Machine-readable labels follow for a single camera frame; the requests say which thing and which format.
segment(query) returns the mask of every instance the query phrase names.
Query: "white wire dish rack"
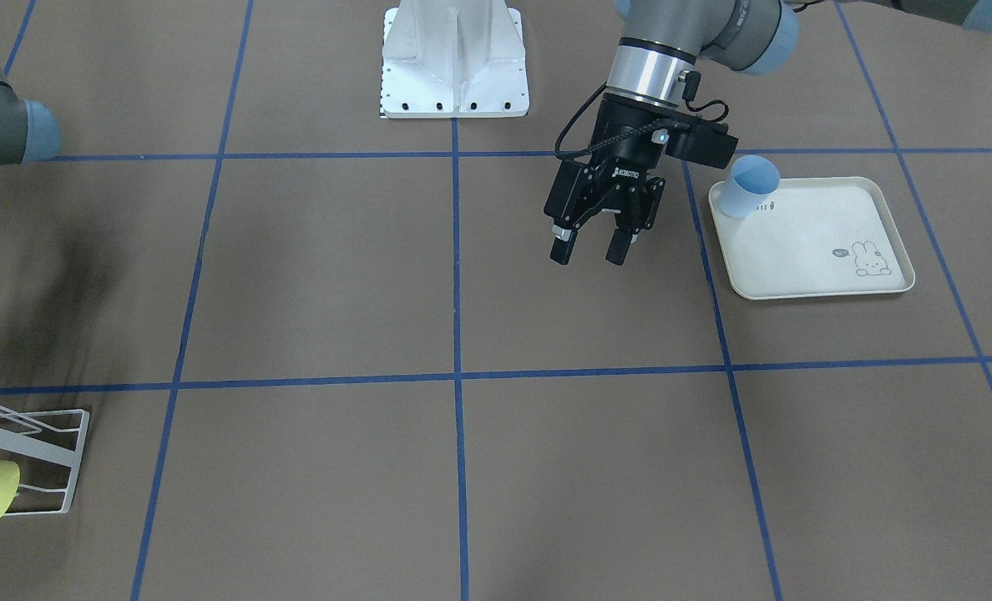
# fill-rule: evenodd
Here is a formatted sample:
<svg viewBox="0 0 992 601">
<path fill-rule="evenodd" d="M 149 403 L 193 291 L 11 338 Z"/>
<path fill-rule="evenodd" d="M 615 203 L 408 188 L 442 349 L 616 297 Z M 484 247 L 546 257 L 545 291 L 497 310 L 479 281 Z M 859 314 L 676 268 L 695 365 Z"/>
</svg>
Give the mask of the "white wire dish rack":
<svg viewBox="0 0 992 601">
<path fill-rule="evenodd" d="M 53 426 L 51 422 L 68 422 L 68 426 Z M 49 509 L 22 509 L 8 511 L 7 516 L 33 516 L 34 514 L 68 513 L 73 506 L 73 495 L 77 490 L 80 475 L 80 460 L 84 456 L 84 440 L 88 436 L 91 414 L 81 408 L 69 410 L 39 411 L 20 413 L 0 406 L 0 450 L 14 456 L 58 465 L 68 469 L 64 487 L 38 487 L 32 483 L 20 483 L 19 490 L 48 495 L 48 499 L 60 498 L 60 502 L 41 503 Z M 52 437 L 66 446 L 47 442 L 43 438 Z"/>
</svg>

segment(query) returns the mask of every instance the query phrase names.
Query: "bunny drawing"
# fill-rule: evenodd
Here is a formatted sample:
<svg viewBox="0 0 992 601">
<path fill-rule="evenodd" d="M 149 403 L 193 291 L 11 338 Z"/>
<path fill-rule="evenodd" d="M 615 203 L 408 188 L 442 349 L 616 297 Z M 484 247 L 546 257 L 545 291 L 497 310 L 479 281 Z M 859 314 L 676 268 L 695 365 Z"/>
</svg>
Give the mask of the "bunny drawing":
<svg viewBox="0 0 992 601">
<path fill-rule="evenodd" d="M 852 245 L 856 255 L 856 275 L 858 276 L 888 276 L 893 272 L 889 269 L 884 256 L 878 252 L 873 242 L 858 242 Z"/>
</svg>

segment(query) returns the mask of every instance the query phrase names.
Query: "blue cup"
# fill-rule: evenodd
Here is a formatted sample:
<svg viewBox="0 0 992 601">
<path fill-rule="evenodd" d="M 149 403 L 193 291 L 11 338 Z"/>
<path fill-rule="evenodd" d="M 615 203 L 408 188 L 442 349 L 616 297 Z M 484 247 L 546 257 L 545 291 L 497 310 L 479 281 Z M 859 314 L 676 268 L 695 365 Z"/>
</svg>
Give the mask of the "blue cup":
<svg viewBox="0 0 992 601">
<path fill-rule="evenodd" d="M 780 182 L 782 176 L 778 167 L 770 160 L 755 154 L 742 156 L 733 161 L 730 179 L 718 195 L 718 208 L 734 220 L 743 220 L 757 206 L 763 205 Z"/>
</svg>

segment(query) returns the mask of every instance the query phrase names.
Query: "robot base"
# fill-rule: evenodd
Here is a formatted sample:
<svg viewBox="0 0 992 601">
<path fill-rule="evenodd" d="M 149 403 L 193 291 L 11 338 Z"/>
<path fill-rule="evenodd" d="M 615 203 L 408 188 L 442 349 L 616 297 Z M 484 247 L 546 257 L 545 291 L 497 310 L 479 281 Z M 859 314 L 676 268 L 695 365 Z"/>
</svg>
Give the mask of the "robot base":
<svg viewBox="0 0 992 601">
<path fill-rule="evenodd" d="M 385 12 L 381 117 L 522 117 L 522 15 L 504 0 L 403 0 Z"/>
</svg>

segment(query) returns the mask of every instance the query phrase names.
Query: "cup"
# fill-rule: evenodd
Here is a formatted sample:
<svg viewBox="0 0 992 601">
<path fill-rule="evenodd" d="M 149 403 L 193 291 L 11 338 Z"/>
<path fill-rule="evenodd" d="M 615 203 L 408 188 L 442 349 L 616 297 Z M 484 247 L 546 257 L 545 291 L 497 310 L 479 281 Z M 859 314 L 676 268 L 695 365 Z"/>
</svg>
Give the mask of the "cup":
<svg viewBox="0 0 992 601">
<path fill-rule="evenodd" d="M 778 189 L 779 182 L 782 176 L 770 160 L 755 154 L 742 156 L 733 161 L 730 179 L 718 195 L 718 208 L 734 220 L 744 220 Z"/>
</svg>

